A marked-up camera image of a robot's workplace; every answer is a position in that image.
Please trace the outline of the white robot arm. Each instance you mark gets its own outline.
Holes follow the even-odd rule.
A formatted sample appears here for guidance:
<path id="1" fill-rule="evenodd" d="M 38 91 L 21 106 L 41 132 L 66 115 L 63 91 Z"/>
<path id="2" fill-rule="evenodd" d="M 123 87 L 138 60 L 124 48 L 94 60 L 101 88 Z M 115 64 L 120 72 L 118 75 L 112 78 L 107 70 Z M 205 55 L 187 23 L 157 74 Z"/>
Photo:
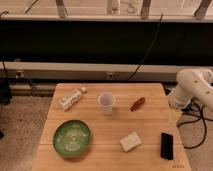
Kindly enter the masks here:
<path id="1" fill-rule="evenodd" d="M 189 68 L 178 72 L 177 85 L 168 95 L 168 103 L 174 109 L 186 108 L 196 97 L 213 112 L 213 71 L 208 68 Z"/>

